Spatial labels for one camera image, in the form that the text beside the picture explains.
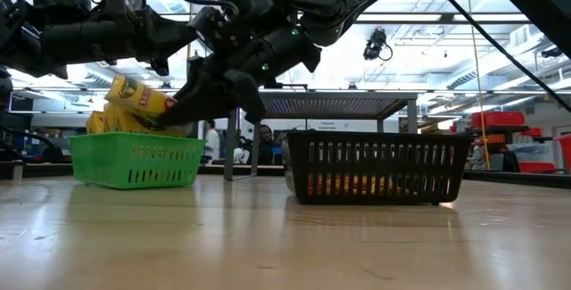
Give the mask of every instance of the green basket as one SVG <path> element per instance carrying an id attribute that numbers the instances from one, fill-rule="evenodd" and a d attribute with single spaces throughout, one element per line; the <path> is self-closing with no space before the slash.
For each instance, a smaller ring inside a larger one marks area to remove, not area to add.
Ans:
<path id="1" fill-rule="evenodd" d="M 173 187 L 194 183 L 204 141 L 118 132 L 72 137 L 70 149 L 78 181 L 118 189 Z"/>

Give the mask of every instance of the black plastic basket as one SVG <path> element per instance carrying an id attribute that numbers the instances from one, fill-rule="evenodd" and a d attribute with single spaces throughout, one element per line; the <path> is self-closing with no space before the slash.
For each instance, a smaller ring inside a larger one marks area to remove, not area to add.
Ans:
<path id="1" fill-rule="evenodd" d="M 287 186 L 301 203 L 448 203 L 456 200 L 473 137 L 290 132 Z"/>

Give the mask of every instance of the metal table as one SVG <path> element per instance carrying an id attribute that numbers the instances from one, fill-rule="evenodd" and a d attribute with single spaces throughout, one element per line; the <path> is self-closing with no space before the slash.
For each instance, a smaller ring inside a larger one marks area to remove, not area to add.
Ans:
<path id="1" fill-rule="evenodd" d="M 261 92 L 266 107 L 266 120 L 376 120 L 377 132 L 384 132 L 383 120 L 407 107 L 409 133 L 416 134 L 416 93 L 380 92 Z M 228 119 L 224 179 L 234 180 L 234 149 L 236 148 L 236 116 Z M 251 176 L 258 173 L 260 124 L 254 124 Z"/>

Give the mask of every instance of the red object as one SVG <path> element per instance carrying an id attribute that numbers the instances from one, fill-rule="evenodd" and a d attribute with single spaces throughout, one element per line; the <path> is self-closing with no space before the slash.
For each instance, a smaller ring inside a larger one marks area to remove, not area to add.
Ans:
<path id="1" fill-rule="evenodd" d="M 561 149 L 563 150 L 563 158 L 567 163 L 567 168 L 571 169 L 571 134 L 564 135 L 562 137 L 555 137 L 556 141 L 561 144 Z"/>
<path id="2" fill-rule="evenodd" d="M 529 130 L 526 130 L 525 132 L 522 132 L 521 134 L 527 135 L 530 137 L 542 137 L 543 131 L 542 131 L 542 128 L 530 128 Z"/>
<path id="3" fill-rule="evenodd" d="M 544 171 L 554 171 L 555 164 L 551 162 L 520 162 L 519 171 L 522 173 L 537 173 Z"/>
<path id="4" fill-rule="evenodd" d="M 525 116 L 522 112 L 484 112 L 484 122 L 486 127 L 523 126 L 525 124 Z M 482 127 L 480 112 L 472 114 L 472 127 Z"/>

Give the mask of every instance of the ceiling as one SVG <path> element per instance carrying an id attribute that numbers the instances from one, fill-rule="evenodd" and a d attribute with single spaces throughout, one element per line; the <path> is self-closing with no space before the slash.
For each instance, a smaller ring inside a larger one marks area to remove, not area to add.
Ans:
<path id="1" fill-rule="evenodd" d="M 538 71 L 557 63 L 565 65 L 565 61 L 560 59 L 541 58 L 538 53 L 550 47 L 549 41 L 533 26 L 523 23 L 525 17 L 516 14 L 518 10 L 510 1 L 457 1 L 465 8 L 471 7 L 473 13 L 492 13 L 486 15 L 485 19 L 497 21 L 498 24 L 485 25 L 484 28 L 500 44 L 510 48 L 512 53 L 518 54 L 520 61 Z M 188 21 L 191 12 L 198 12 L 201 8 L 181 0 L 147 0 L 147 2 L 156 12 L 178 21 Z M 314 73 L 309 73 L 303 66 L 296 66 L 278 80 L 285 83 L 309 84 L 315 88 L 347 88 L 349 83 L 356 83 L 359 88 L 371 89 L 445 89 L 449 86 L 457 89 L 475 89 L 476 81 L 470 76 L 475 74 L 475 42 L 478 61 L 483 65 L 480 74 L 483 77 L 484 89 L 495 89 L 510 80 L 522 77 L 521 72 L 510 68 L 503 57 L 498 55 L 482 36 L 475 34 L 476 40 L 474 40 L 469 25 L 435 24 L 434 14 L 443 12 L 455 12 L 446 0 L 379 0 L 367 9 L 366 15 L 360 17 L 361 22 L 367 21 L 367 24 L 360 24 L 358 21 L 336 44 L 324 49 L 322 62 Z M 505 20 L 522 21 L 522 23 L 501 24 Z M 388 43 L 393 48 L 393 59 L 389 62 L 380 60 L 367 62 L 362 57 L 368 37 L 377 27 L 385 29 Z M 525 34 L 527 41 L 514 43 L 517 34 Z M 11 71 L 16 87 L 42 87 L 49 84 L 50 87 L 102 88 L 108 87 L 112 78 L 118 74 L 141 79 L 150 86 L 159 86 L 164 80 L 170 80 L 173 87 L 182 87 L 186 81 L 186 59 L 189 53 L 204 55 L 203 49 L 196 43 L 180 50 L 169 59 L 170 77 L 167 79 L 161 79 L 154 72 L 146 70 L 145 67 L 148 65 L 134 59 L 119 61 L 117 66 L 106 66 L 97 62 L 70 66 L 69 81 L 53 77 L 33 79 L 20 72 Z M 560 76 L 559 80 L 567 78 L 566 73 Z M 516 81 L 514 84 L 515 87 L 522 87 L 528 86 L 529 82 Z M 44 92 L 34 97 L 54 98 L 58 95 L 64 99 L 68 98 L 65 92 L 49 94 Z M 464 98 L 470 98 L 466 104 L 462 104 L 467 108 L 470 106 L 470 101 L 473 103 L 475 100 L 474 97 L 453 99 Z M 438 95 L 425 95 L 421 102 L 435 108 L 443 105 L 451 106 L 450 100 Z"/>

